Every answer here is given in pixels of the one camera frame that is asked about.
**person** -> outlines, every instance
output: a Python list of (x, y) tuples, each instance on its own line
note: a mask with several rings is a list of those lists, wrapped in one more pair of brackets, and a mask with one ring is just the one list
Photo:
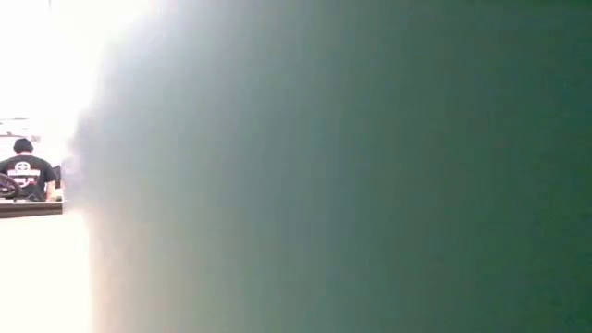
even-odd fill
[(17, 155), (0, 162), (0, 173), (20, 185), (18, 197), (33, 201), (54, 201), (56, 173), (52, 166), (32, 154), (33, 145), (28, 139), (16, 140), (13, 148)]

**short dark hair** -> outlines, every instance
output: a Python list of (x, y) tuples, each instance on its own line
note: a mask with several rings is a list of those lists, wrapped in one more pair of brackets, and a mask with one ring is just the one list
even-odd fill
[(23, 152), (26, 153), (32, 153), (33, 152), (33, 144), (25, 139), (18, 139), (15, 141), (15, 146), (13, 147), (13, 149), (15, 150), (15, 153), (20, 154)]

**man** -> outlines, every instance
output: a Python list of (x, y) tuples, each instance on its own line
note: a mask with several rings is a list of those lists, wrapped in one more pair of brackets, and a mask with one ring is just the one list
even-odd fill
[(16, 156), (0, 162), (0, 173), (8, 175), (20, 185), (19, 198), (33, 201), (54, 201), (56, 198), (56, 173), (42, 158), (33, 156), (33, 145), (27, 139), (14, 144)]

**black t-shirt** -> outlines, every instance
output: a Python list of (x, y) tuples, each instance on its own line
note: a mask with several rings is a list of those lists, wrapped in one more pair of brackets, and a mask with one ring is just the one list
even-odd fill
[(0, 162), (0, 173), (8, 175), (20, 185), (20, 196), (32, 194), (45, 200), (45, 184), (56, 181), (52, 166), (42, 158), (32, 155), (16, 155)]

